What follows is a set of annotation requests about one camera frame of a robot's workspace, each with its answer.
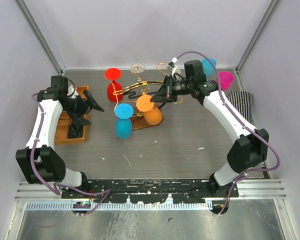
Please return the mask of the light blue wine glass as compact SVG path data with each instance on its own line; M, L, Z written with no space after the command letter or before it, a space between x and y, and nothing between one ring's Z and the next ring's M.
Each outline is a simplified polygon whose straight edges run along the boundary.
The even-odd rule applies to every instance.
M207 77L210 77L210 76L212 76L215 73L213 65L215 67L217 66L217 62L216 62L215 59L210 58L209 60L210 60L210 62L207 59L203 59L201 61L202 67L203 67L203 72L205 73L205 75Z

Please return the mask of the gold wire wine glass rack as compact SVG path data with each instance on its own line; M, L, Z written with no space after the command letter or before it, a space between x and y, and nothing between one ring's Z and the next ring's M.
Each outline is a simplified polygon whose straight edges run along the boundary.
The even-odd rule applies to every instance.
M121 71L117 68L110 68L104 75L109 81L107 88L107 98L109 101L116 103L123 102L123 96L132 94L137 88L142 88L141 95L134 101L135 107L133 108L132 116L130 117L132 122L132 130L140 130L149 128L152 126L159 125L164 117L161 112L163 104L157 105L151 102L152 94L147 92L146 87L149 85L161 86L163 83L157 80L144 81L139 76L140 73L144 72L145 65L142 62L135 62L130 66L130 72L132 75L137 77L138 82L123 88L119 83L116 82L121 77Z

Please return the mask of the magenta wine glass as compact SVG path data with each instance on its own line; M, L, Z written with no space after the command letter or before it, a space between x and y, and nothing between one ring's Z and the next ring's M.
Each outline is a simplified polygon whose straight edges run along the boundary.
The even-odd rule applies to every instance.
M234 75L228 71L220 71L219 78L216 78L216 82L220 85L222 91L226 91L234 81Z

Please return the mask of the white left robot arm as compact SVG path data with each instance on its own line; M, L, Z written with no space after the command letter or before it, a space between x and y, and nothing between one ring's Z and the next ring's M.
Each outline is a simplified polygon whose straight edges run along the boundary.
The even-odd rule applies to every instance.
M92 196L85 173L66 167L55 151L57 125L62 113L71 119L70 134L82 134L91 122L84 116L91 110L103 112L91 93L85 89L80 96L74 84L65 76L53 75L50 87L32 95L37 105L37 116L31 136L23 149L18 149L15 159L25 180L31 185L44 185L56 195L69 189L78 197Z

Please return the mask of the orange wine glass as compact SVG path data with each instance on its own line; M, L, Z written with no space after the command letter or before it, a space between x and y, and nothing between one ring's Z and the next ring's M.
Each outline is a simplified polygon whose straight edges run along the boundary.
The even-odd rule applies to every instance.
M151 96L143 94L136 101L136 108L143 113L143 117L147 124L151 126L158 125L163 120L163 114L161 110L151 102Z

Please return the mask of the clear wine glass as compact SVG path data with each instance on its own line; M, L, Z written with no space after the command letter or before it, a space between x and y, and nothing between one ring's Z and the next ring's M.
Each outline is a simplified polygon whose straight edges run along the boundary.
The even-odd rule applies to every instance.
M135 77L137 77L137 80L139 82L142 82L142 79L140 77L140 73L143 73L146 69L146 66L143 62L134 62L131 66L130 66L130 72L132 75L134 75Z

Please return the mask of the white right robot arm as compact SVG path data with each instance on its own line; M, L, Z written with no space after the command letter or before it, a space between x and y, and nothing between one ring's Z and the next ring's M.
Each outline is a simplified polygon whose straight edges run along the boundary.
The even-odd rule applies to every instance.
M168 64L171 73L165 76L151 102L175 103L179 96L190 95L209 110L227 131L233 145L226 156L226 163L208 181L210 193L221 197L236 177L266 160L269 134L245 120L215 80L207 80L200 60L184 63L185 76L181 76L177 61L173 58Z

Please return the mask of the striped cloth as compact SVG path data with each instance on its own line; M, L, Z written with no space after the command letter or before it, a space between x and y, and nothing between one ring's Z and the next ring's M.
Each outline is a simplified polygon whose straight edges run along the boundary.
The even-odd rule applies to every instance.
M250 124L254 124L253 95L251 93L247 91L231 91L227 99Z

